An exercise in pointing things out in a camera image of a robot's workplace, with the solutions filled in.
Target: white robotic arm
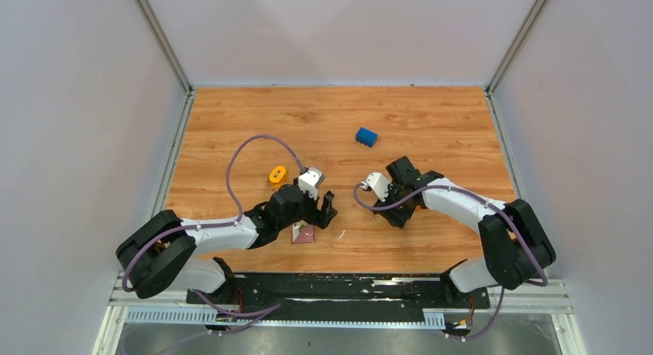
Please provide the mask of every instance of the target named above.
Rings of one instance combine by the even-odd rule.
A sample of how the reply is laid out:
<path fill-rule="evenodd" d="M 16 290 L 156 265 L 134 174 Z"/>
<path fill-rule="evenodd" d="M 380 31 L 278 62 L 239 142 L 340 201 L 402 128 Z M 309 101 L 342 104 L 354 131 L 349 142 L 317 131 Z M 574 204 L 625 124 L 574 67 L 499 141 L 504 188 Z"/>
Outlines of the white robotic arm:
<path fill-rule="evenodd" d="M 337 210 L 332 206 L 331 191 L 324 195 L 321 209 L 317 208 L 317 189 L 323 179 L 321 171 L 310 168 L 294 184 L 281 186 L 270 201 L 254 206 L 240 218 L 180 219 L 172 210 L 163 210 L 123 242 L 116 257 L 140 298 L 155 296 L 167 288 L 215 293 L 225 282 L 235 279 L 231 269 L 220 258 L 196 257 L 265 246 L 276 240 L 282 229 L 300 220 L 326 228 Z"/>
<path fill-rule="evenodd" d="M 481 235 L 484 256 L 459 262 L 443 273 L 443 280 L 451 283 L 456 291 L 468 293 L 494 285 L 513 290 L 534 277 L 533 264 L 524 249 L 511 239 L 503 217 L 497 215 L 498 210 L 518 225 L 530 252 L 542 267 L 555 261 L 553 247 L 532 208 L 522 199 L 507 203 L 480 196 L 440 173 L 421 174 L 406 157 L 392 162 L 386 169 L 392 181 L 379 172 L 372 172 L 359 185 L 377 195 L 374 206 L 364 205 L 354 190 L 361 205 L 399 228 L 404 227 L 420 206 L 445 213 Z"/>

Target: white enclosure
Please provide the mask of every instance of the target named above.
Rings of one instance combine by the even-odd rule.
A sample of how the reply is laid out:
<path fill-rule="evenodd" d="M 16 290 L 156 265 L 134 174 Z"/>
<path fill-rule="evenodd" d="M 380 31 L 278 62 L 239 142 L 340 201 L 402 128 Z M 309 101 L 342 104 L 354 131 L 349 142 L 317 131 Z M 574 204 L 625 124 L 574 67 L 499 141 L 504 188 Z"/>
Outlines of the white enclosure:
<path fill-rule="evenodd" d="M 486 85 L 533 0 L 150 0 L 193 85 Z"/>
<path fill-rule="evenodd" d="M 0 0 L 2 353 L 88 354 L 185 99 L 133 0 Z"/>
<path fill-rule="evenodd" d="M 192 90 L 272 84 L 487 86 L 588 353 L 653 348 L 653 0 L 147 1 L 0 0 L 2 353 L 89 353 Z"/>
<path fill-rule="evenodd" d="M 550 0 L 496 92 L 591 354 L 653 349 L 652 5 Z"/>

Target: wood grain surface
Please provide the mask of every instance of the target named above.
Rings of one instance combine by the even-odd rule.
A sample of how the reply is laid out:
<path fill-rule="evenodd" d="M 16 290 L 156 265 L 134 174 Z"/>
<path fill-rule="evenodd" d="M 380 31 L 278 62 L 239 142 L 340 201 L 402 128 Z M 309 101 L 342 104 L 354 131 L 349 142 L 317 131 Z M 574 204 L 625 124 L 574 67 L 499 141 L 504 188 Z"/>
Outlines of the wood grain surface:
<path fill-rule="evenodd" d="M 355 141 L 361 126 L 379 135 L 373 148 Z M 293 245 L 286 229 L 262 248 L 214 254 L 234 271 L 441 272 L 481 255 L 477 234 L 448 216 L 418 211 L 398 229 L 356 204 L 353 186 L 369 172 L 387 174 L 385 166 L 401 156 L 421 172 L 514 199 L 481 88 L 229 88 L 197 92 L 167 207 L 193 219 L 236 215 L 226 166 L 241 142 L 261 133 L 279 136 L 305 166 L 324 172 L 320 194 L 332 190 L 340 213 L 329 228 L 316 229 L 314 244 Z M 245 210 L 270 198 L 268 175 L 278 165 L 290 182 L 298 175 L 273 141 L 258 139 L 241 152 L 231 184 Z M 372 193 L 362 198 L 374 202 Z"/>

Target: purple cable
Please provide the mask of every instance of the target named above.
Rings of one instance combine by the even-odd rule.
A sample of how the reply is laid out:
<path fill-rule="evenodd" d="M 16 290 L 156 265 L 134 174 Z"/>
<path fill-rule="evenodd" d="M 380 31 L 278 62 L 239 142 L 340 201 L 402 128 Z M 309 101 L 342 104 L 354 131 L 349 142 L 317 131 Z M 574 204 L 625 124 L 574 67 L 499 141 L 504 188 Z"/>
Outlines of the purple cable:
<path fill-rule="evenodd" d="M 217 306 L 215 303 L 212 303 L 211 301 L 209 301 L 209 299 L 206 298 L 206 296 L 204 296 L 204 294 L 201 291 L 198 291 L 198 290 L 192 290 L 192 291 L 197 296 L 199 296 L 199 298 L 202 299 L 202 301 L 204 301 L 204 303 L 206 305 L 211 306 L 218 313 L 230 315 L 230 316 L 233 316 L 234 318 L 251 318 L 252 316 L 259 316 L 259 315 L 260 316 L 265 316 L 265 315 L 267 315 L 269 313 L 272 313 L 274 310 L 279 309 L 279 306 L 281 306 L 281 305 L 277 304 L 275 306 L 270 306 L 267 309 L 264 309 L 264 310 L 261 310 L 261 311 L 255 311 L 253 313 L 234 313 L 233 311 L 224 310 L 222 307 Z"/>
<path fill-rule="evenodd" d="M 256 318 L 249 321 L 247 324 L 243 324 L 242 326 L 234 328 L 232 330 L 214 330 L 213 334 L 217 334 L 217 335 L 221 336 L 223 334 L 234 334 L 234 333 L 238 333 L 238 332 L 243 332 L 247 328 L 250 328 L 254 324 L 260 322 L 267 314 L 268 313 L 263 314 L 262 316 L 257 316 Z"/>
<path fill-rule="evenodd" d="M 229 192 L 229 195 L 233 199 L 233 201 L 236 203 L 236 206 L 238 206 L 238 216 L 233 220 L 229 222 L 223 222 L 223 223 L 213 223 L 213 224 L 204 224 L 202 225 L 202 228 L 220 228 L 223 226 L 233 226 L 235 223 L 238 223 L 242 218 L 243 218 L 243 206 L 240 205 L 240 201 L 238 201 L 238 197 L 236 197 L 236 194 L 233 193 L 231 190 L 231 184 L 229 182 L 229 175 L 231 174 L 231 168 L 233 167 L 233 163 L 236 161 L 236 157 L 240 154 L 240 151 L 243 150 L 243 147 L 247 143 L 252 142 L 254 139 L 259 139 L 259 138 L 267 138 L 267 139 L 272 139 L 273 141 L 277 141 L 281 146 L 285 147 L 288 152 L 290 152 L 290 155 L 293 156 L 293 160 L 297 163 L 297 166 L 300 168 L 300 172 L 302 172 L 305 168 L 302 162 L 300 161 L 299 157 L 297 157 L 297 154 L 293 151 L 293 149 L 288 146 L 287 143 L 285 143 L 282 139 L 279 139 L 275 136 L 271 136 L 269 134 L 259 134 L 257 136 L 251 137 L 247 139 L 243 144 L 241 144 L 238 149 L 233 153 L 233 156 L 231 157 L 231 161 L 229 161 L 229 165 L 226 167 L 226 190 Z M 134 266 L 136 265 L 136 262 L 139 261 L 139 259 L 145 254 L 145 252 L 154 244 L 159 241 L 162 238 L 166 238 L 167 236 L 181 232 L 186 229 L 195 229 L 195 226 L 178 226 L 176 228 L 168 229 L 165 232 L 159 234 L 158 236 L 154 237 L 151 239 L 148 243 L 145 244 L 134 256 L 132 261 L 129 262 L 127 265 L 127 268 L 125 269 L 125 275 L 122 276 L 122 289 L 125 290 L 125 292 L 133 292 L 134 289 L 127 286 L 127 281 L 129 280 L 129 276 L 132 274 L 132 270 L 134 270 Z"/>
<path fill-rule="evenodd" d="M 485 328 L 483 328 L 479 333 L 473 334 L 471 336 L 454 336 L 450 335 L 453 337 L 455 340 L 460 340 L 462 341 L 463 338 L 464 340 L 478 340 L 482 336 L 485 336 L 487 332 L 490 331 L 490 328 L 494 325 L 494 322 L 497 321 L 497 318 L 499 317 L 499 310 L 501 310 L 501 304 L 504 302 L 504 294 L 506 293 L 506 289 L 501 287 L 501 294 L 499 294 L 499 302 L 497 303 L 497 308 L 494 309 L 494 314 L 492 314 L 492 317 L 490 318 L 490 321 L 487 322 L 487 325 Z"/>
<path fill-rule="evenodd" d="M 519 233 L 519 229 L 517 228 L 517 226 L 514 225 L 513 221 L 510 219 L 510 217 L 506 213 L 504 213 L 504 211 L 502 209 L 499 209 L 495 205 L 493 205 L 491 203 L 486 204 L 486 200 L 483 197 L 477 195 L 476 193 L 473 193 L 468 189 L 459 188 L 459 187 L 449 187 L 449 186 L 441 186 L 441 185 L 424 186 L 424 187 L 421 187 L 419 189 L 415 189 L 413 192 L 408 194 L 408 196 L 400 199 L 399 201 L 397 201 L 395 203 L 392 203 L 392 204 L 387 205 L 387 206 L 375 207 L 375 206 L 369 206 L 369 205 L 363 203 L 363 201 L 358 197 L 357 190 L 361 186 L 363 186 L 363 184 L 364 183 L 358 183 L 358 184 L 356 184 L 354 186 L 354 188 L 353 188 L 353 197 L 354 197 L 354 199 L 356 199 L 356 202 L 358 202 L 359 205 L 361 205 L 365 209 L 372 210 L 372 211 L 385 211 L 385 210 L 389 210 L 389 209 L 394 209 L 395 207 L 401 205 L 402 203 L 405 203 L 407 200 L 411 199 L 412 197 L 416 196 L 417 194 L 422 193 L 423 191 L 426 191 L 428 189 L 444 189 L 444 190 L 447 190 L 447 191 L 454 191 L 454 192 L 462 193 L 462 194 L 464 194 L 466 196 L 469 196 L 472 199 L 477 200 L 482 205 L 489 207 L 490 209 L 492 209 L 492 211 L 499 214 L 499 216 L 506 222 L 508 227 L 512 230 L 514 235 L 517 237 L 517 241 L 519 242 L 521 248 L 524 249 L 524 252 L 526 253 L 526 256 L 528 256 L 528 259 L 531 261 L 531 264 L 533 264 L 533 266 L 535 267 L 535 270 L 537 270 L 537 274 L 542 279 L 541 282 L 538 282 L 537 280 L 527 280 L 527 283 L 535 285 L 535 286 L 547 286 L 548 285 L 549 280 L 548 280 L 546 274 L 544 274 L 544 270 L 542 269 L 542 266 L 535 259 L 535 256 L 533 256 L 533 252 L 531 251 L 530 248 L 528 248 L 528 245 L 526 244 L 526 241 L 524 241 L 524 238 Z M 490 322 L 487 323 L 487 325 L 485 326 L 484 329 L 482 329 L 479 333 L 476 333 L 476 334 L 474 334 L 472 336 L 467 336 L 467 337 L 452 336 L 452 337 L 457 339 L 457 340 L 463 340 L 463 338 L 464 338 L 464 340 L 476 340 L 476 339 L 481 338 L 482 336 L 484 336 L 490 330 L 490 328 L 492 328 L 494 323 L 497 321 L 497 318 L 499 317 L 499 311 L 501 310 L 501 304 L 504 302 L 505 292 L 506 292 L 506 289 L 501 287 L 501 294 L 499 295 L 499 302 L 497 303 L 497 308 L 494 310 L 494 314 L 492 314 L 492 317 L 490 318 Z"/>

